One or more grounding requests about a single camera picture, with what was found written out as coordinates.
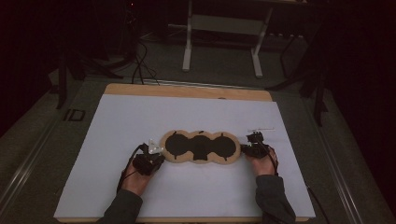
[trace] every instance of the white surface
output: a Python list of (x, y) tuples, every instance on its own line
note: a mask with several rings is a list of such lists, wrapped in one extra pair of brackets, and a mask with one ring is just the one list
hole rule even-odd
[[(297, 217), (314, 217), (276, 103), (103, 95), (69, 176), (55, 217), (101, 217), (116, 195), (120, 172), (134, 149), (170, 130), (229, 132), (246, 143), (262, 131), (276, 149), (279, 175)], [(230, 165), (165, 162), (148, 185), (140, 217), (260, 217), (255, 179), (244, 157)]]

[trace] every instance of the wooden table edge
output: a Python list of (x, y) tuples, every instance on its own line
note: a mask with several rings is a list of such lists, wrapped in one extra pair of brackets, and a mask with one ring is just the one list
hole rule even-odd
[[(296, 222), (305, 222), (310, 217), (297, 217)], [(62, 223), (96, 222), (99, 217), (56, 217)], [(136, 223), (198, 223), (198, 222), (261, 222), (261, 217), (138, 217)]]
[(108, 84), (104, 94), (272, 101), (268, 91), (228, 88)]

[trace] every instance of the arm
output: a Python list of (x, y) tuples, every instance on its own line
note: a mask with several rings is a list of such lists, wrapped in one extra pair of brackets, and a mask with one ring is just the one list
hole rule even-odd
[(247, 159), (256, 175), (256, 203), (262, 210), (262, 223), (295, 223), (296, 216), (286, 198), (283, 179), (275, 175), (278, 161), (274, 149), (270, 147), (270, 154), (261, 159), (248, 156)]
[(142, 199), (126, 189), (120, 189), (116, 198), (96, 223), (134, 223), (139, 215)]
[(282, 177), (256, 177), (256, 203), (262, 209), (262, 223), (294, 223), (295, 214), (285, 195)]
[(135, 223), (143, 200), (140, 196), (153, 175), (139, 174), (132, 163), (125, 172), (120, 191), (105, 211), (105, 215), (96, 223), (123, 224)]

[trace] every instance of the wooden board with circular cutouts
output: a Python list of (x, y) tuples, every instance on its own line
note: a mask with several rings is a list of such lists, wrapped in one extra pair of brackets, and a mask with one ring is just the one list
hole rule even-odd
[(226, 132), (188, 133), (183, 130), (174, 130), (163, 136), (160, 147), (163, 147), (163, 155), (170, 162), (230, 164), (235, 162), (241, 154), (237, 138)]

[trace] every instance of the black device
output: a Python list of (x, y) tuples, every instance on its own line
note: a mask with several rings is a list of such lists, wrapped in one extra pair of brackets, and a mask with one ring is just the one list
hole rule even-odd
[(241, 151), (250, 157), (263, 158), (268, 155), (270, 149), (264, 144), (264, 137), (261, 132), (253, 132), (247, 135), (249, 145), (241, 145)]
[[(136, 155), (136, 152), (139, 149), (143, 151), (143, 154)], [(121, 173), (120, 181), (119, 181), (119, 184), (117, 185), (117, 192), (120, 190), (123, 180), (126, 177), (128, 177), (129, 175), (134, 174), (134, 172), (131, 174), (125, 173), (131, 163), (134, 166), (134, 168), (136, 169), (136, 172), (138, 172), (139, 174), (151, 175), (151, 174), (155, 173), (156, 171), (158, 171), (158, 169), (160, 169), (164, 160), (165, 160), (165, 157), (161, 153), (150, 154), (149, 146), (146, 145), (145, 143), (138, 146), (134, 150), (134, 153), (132, 154), (131, 158), (128, 160), (128, 163), (126, 164), (125, 169)]]

